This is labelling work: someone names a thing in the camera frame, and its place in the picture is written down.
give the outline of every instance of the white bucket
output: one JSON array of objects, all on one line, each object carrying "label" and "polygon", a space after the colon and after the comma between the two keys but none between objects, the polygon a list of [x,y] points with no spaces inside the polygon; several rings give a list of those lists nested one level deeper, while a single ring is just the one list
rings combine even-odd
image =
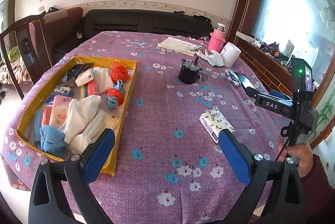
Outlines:
[{"label": "white bucket", "polygon": [[241,50],[237,46],[228,42],[220,53],[223,59],[224,66],[232,67],[234,62],[239,57],[240,53]]}]

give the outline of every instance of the yellow tray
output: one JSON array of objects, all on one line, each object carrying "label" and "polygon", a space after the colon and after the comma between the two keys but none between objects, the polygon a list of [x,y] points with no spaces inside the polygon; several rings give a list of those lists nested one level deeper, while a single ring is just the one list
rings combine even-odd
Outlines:
[{"label": "yellow tray", "polygon": [[111,175],[115,174],[116,170],[116,160],[117,160],[117,151],[119,147],[120,137],[121,137],[121,130],[123,126],[123,122],[125,119],[125,114],[128,108],[128,104],[130,101],[131,93],[133,91],[135,85],[135,77],[136,77],[136,70],[137,70],[137,62],[132,60],[124,60],[124,59],[115,59],[115,58],[105,58],[105,57],[73,57],[70,59],[64,66],[43,86],[43,88],[36,94],[33,100],[30,102],[28,107],[23,112],[22,118],[20,120],[19,126],[16,130],[16,135],[25,142],[29,147],[32,149],[41,152],[42,154],[48,156],[51,159],[56,161],[64,161],[64,159],[54,156],[52,154],[40,151],[38,147],[34,146],[33,144],[29,143],[28,140],[24,138],[24,133],[27,130],[27,127],[30,121],[34,118],[35,113],[41,108],[41,106],[46,102],[50,94],[54,91],[55,87],[59,84],[62,77],[77,63],[93,63],[94,66],[99,67],[111,67],[111,62],[123,62],[126,64],[127,69],[134,70],[134,74],[131,78],[129,88],[126,93],[125,101],[123,103],[122,113],[120,117],[120,121],[116,127],[115,133],[115,145],[108,156],[108,159],[103,166],[101,172],[108,173]]}]

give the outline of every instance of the maroon sleeve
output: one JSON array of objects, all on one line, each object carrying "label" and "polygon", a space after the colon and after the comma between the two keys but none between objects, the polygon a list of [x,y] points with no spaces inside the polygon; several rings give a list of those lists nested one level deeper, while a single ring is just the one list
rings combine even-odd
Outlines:
[{"label": "maroon sleeve", "polygon": [[329,185],[319,156],[313,154],[313,161],[311,171],[301,179],[308,223],[333,223],[335,219],[334,189]]}]

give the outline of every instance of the floral tablecloth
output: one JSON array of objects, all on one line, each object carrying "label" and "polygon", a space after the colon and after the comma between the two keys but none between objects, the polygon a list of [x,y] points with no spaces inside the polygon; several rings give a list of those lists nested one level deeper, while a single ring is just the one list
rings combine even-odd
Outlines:
[{"label": "floral tablecloth", "polygon": [[[177,36],[180,39],[191,39]],[[89,185],[114,223],[204,223],[223,219],[244,185],[234,176],[221,149],[199,117],[218,108],[235,127],[234,135],[253,153],[276,154],[280,117],[256,107],[241,87],[226,79],[225,68],[202,61],[207,81],[178,80],[181,59],[189,56],[160,49],[167,35],[105,31],[66,54],[46,72],[22,101],[1,140],[1,157],[15,188],[28,190],[43,159],[19,140],[15,129],[35,94],[73,56],[104,56],[138,61],[135,88],[118,150],[115,176],[100,174]],[[232,68],[265,90],[238,59]],[[65,187],[69,203],[78,213]]]}]

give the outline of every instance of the green cloth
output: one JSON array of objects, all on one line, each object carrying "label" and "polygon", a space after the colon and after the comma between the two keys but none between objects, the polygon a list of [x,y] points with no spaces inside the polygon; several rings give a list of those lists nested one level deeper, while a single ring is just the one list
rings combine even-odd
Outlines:
[{"label": "green cloth", "polygon": [[17,46],[13,47],[8,53],[8,58],[9,58],[9,62],[14,62],[16,61],[18,58],[20,58],[21,54],[20,54],[20,51],[19,51],[19,48]]}]

